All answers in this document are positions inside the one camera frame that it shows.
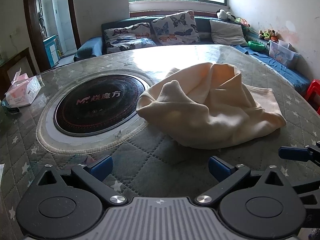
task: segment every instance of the black glass cooktop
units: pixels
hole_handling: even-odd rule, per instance
[[[54,124],[71,136],[91,136],[132,118],[145,87],[131,75],[112,74],[88,80],[58,104]]]

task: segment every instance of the window sill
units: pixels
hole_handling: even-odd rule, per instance
[[[229,10],[229,6],[186,0],[145,0],[129,2],[130,12],[152,10],[193,10],[215,13],[219,9]]]

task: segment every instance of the sofa backrest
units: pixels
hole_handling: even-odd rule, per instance
[[[110,23],[103,23],[101,25],[101,33],[103,35],[103,31],[106,29],[112,29],[112,28],[124,28],[128,27],[130,25],[134,25],[137,23],[142,23],[142,22],[148,22],[151,25],[151,22],[155,19],[158,19],[163,16],[145,16],[145,17],[135,17],[135,18],[129,18],[121,21],[115,21],[115,22],[110,22]],[[210,20],[215,20],[215,21],[222,21],[226,22],[224,20],[220,20],[217,18],[211,18],[211,17],[202,17],[202,16],[195,16],[196,24],[197,24],[197,29],[199,32],[199,36],[201,40],[205,39],[211,39],[211,27],[210,27]],[[242,32],[244,33],[245,36],[245,30],[244,26],[240,23],[235,23],[235,22],[230,22],[233,24],[238,24],[242,26]],[[151,35],[155,35],[155,31],[152,28],[151,25]]]

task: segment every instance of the silver screw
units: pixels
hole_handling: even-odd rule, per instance
[[[199,203],[203,203],[203,204],[206,204],[206,203],[210,203],[212,201],[212,198],[210,196],[207,196],[207,195],[200,195],[196,198],[196,200],[199,202]]]
[[[115,195],[115,196],[112,196],[110,198],[110,201],[112,203],[120,204],[120,203],[123,203],[125,201],[125,197],[124,196]]]

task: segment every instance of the beige cloth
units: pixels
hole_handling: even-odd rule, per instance
[[[235,66],[203,63],[170,74],[141,94],[137,113],[184,146],[229,147],[286,124],[273,90],[242,84]]]

